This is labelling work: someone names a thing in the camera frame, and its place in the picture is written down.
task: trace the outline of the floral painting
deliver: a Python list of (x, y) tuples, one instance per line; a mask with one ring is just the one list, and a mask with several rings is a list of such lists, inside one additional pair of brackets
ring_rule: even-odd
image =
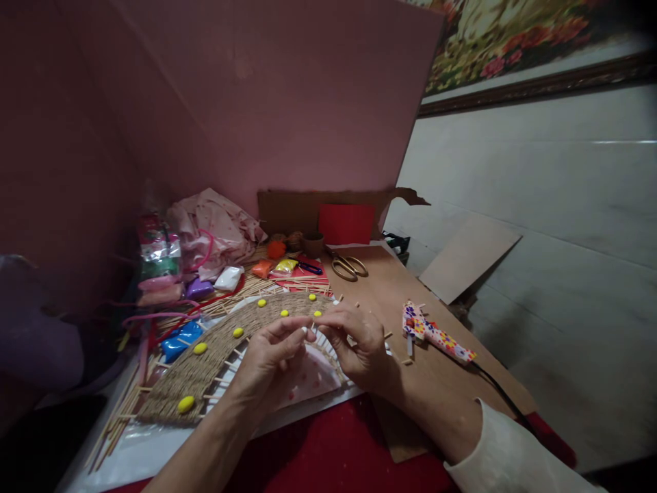
[(408, 0), (447, 14), (425, 96), (566, 57), (624, 35), (611, 0)]

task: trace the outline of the woven jute twine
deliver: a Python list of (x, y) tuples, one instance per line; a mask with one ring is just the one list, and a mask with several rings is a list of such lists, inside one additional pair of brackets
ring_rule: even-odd
[[(313, 316), (315, 311), (324, 313), (333, 304), (333, 300), (321, 295), (311, 301), (307, 292), (273, 294), (263, 296), (263, 299), (267, 300), (264, 307), (249, 303), (228, 315), (187, 348), (153, 386), (137, 419), (163, 425), (193, 425), (205, 412), (207, 401), (203, 396), (212, 394), (218, 385), (215, 378), (223, 369), (224, 361), (237, 359), (233, 349), (258, 329), (280, 318), (285, 309), (289, 316)], [(238, 327), (244, 330), (244, 335), (236, 339), (233, 331)], [(201, 342), (207, 344), (207, 350), (200, 355), (194, 354), (194, 346)], [(195, 404), (191, 411), (180, 414), (178, 403), (186, 396), (193, 396)]]

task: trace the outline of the red tablecloth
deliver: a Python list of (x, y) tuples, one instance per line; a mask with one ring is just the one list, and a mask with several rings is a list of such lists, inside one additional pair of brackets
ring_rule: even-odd
[[(543, 445), (574, 467), (573, 450), (539, 417), (528, 416)], [(112, 490), (138, 493), (150, 480)], [(395, 464), (367, 394), (251, 440), (228, 492), (458, 492), (437, 453)]]

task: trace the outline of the pink wall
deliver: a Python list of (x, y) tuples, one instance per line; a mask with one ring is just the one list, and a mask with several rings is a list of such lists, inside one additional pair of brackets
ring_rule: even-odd
[(60, 0), (140, 170), (177, 198), (395, 185), (441, 30), (394, 0)]
[(0, 6), (0, 253), (39, 265), (60, 306), (88, 312), (132, 234), (138, 174), (50, 0)]

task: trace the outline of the black power cord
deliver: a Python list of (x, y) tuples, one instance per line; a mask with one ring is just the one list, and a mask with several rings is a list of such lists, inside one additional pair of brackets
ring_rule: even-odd
[(529, 430), (529, 432), (530, 432), (534, 437), (536, 437), (536, 438), (538, 439), (538, 436), (536, 435), (536, 430), (534, 429), (534, 427), (532, 426), (532, 424), (529, 422), (529, 420), (527, 419), (527, 417), (525, 417), (525, 415), (522, 414), (522, 413), (520, 412), (520, 409), (518, 409), (518, 406), (516, 406), (516, 404), (511, 400), (511, 397), (509, 397), (509, 396), (507, 395), (507, 393), (504, 391), (504, 389), (502, 388), (502, 386), (501, 386), (501, 385), (500, 385), (500, 384), (499, 384), (499, 383), (498, 383), (493, 377), (491, 377), (490, 373), (488, 373), (486, 370), (484, 370), (484, 369), (483, 369), (481, 366), (479, 366), (477, 363), (475, 363), (474, 361), (471, 361), (470, 364), (471, 364), (472, 366), (474, 366), (477, 370), (479, 370), (481, 373), (483, 373), (484, 375), (486, 375), (486, 377), (488, 378), (488, 380), (490, 380), (491, 383), (492, 383), (492, 384), (495, 386), (495, 388), (498, 390), (498, 392), (500, 393), (500, 395), (502, 396), (502, 398), (504, 399), (504, 401), (506, 402), (506, 404), (507, 404), (507, 405), (513, 410), (513, 412), (515, 413), (515, 415), (518, 417), (518, 419), (520, 420), (520, 423), (522, 423), (522, 425), (523, 425), (525, 428), (527, 428), (527, 430)]

